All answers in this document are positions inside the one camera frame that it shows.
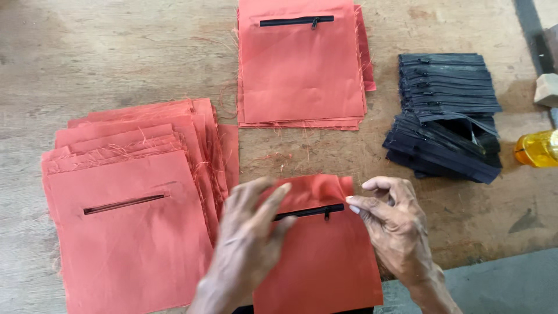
yellow plastic bottle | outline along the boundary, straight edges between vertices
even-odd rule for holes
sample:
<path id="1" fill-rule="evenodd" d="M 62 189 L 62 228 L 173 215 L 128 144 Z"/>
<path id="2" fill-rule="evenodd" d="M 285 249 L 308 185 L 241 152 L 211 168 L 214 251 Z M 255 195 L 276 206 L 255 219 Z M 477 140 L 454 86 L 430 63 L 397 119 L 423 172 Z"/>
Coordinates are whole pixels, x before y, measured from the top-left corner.
<path id="1" fill-rule="evenodd" d="M 515 155 L 519 162 L 535 168 L 558 167 L 558 130 L 521 136 Z"/>

stack of black zippers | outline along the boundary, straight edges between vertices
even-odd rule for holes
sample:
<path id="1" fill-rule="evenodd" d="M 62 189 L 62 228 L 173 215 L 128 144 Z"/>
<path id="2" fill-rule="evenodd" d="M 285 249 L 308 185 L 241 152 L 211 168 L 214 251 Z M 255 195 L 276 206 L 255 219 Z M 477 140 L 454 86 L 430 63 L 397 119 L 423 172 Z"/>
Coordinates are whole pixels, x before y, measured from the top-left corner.
<path id="1" fill-rule="evenodd" d="M 402 112 L 383 146 L 417 178 L 492 182 L 502 168 L 493 115 L 502 108 L 478 54 L 399 55 Z"/>

wooden block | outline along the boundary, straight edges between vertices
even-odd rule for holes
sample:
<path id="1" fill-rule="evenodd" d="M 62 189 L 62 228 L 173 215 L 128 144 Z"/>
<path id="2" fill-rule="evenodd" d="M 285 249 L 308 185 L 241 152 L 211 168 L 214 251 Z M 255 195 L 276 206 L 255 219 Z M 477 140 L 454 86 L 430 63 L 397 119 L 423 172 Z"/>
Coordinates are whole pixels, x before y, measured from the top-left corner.
<path id="1" fill-rule="evenodd" d="M 535 103 L 558 107 L 558 74 L 543 74 L 537 79 Z"/>

wooden table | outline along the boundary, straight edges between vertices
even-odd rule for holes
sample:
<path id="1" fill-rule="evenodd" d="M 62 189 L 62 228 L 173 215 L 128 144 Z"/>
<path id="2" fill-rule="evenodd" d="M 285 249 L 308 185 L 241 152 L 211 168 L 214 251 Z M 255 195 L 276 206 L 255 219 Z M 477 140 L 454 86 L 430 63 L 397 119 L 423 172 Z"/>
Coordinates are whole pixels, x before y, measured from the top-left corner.
<path id="1" fill-rule="evenodd" d="M 2 312 L 65 311 L 39 162 L 66 120 L 89 111 L 210 97 L 220 122 L 235 123 L 226 117 L 235 110 L 236 5 L 0 0 Z M 521 135 L 551 128 L 546 109 L 532 104 L 536 74 L 512 2 L 368 1 L 363 14 L 378 90 L 367 93 L 361 130 L 242 129 L 241 181 L 317 172 L 352 175 L 355 185 L 375 175 L 409 178 L 428 216 L 434 259 L 443 268 L 558 246 L 558 169 L 521 166 L 512 154 Z M 491 185 L 415 180 L 411 170 L 389 163 L 382 148 L 401 111 L 397 55 L 470 52 L 484 56 L 504 109 L 496 114 L 502 175 Z M 267 155 L 272 157 L 258 159 Z M 518 232 L 509 233 L 514 224 Z"/>

hand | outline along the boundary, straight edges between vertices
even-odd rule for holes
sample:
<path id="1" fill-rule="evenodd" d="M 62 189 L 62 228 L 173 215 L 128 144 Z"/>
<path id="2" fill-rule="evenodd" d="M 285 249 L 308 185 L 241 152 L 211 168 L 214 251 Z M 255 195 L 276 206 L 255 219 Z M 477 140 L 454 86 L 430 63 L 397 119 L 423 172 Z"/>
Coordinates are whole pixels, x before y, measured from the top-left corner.
<path id="1" fill-rule="evenodd" d="M 198 284 L 188 313 L 233 312 L 279 261 L 283 239 L 296 218 L 285 217 L 270 230 L 290 183 L 277 188 L 255 209 L 260 195 L 273 183 L 270 178 L 259 178 L 232 190 L 225 201 L 211 266 Z"/>
<path id="2" fill-rule="evenodd" d="M 409 180 L 375 177 L 362 187 L 374 197 L 349 196 L 347 203 L 359 214 L 378 257 L 428 313 L 461 313 L 449 295 L 441 268 L 432 261 L 426 215 Z M 378 198 L 388 195 L 382 202 Z"/>

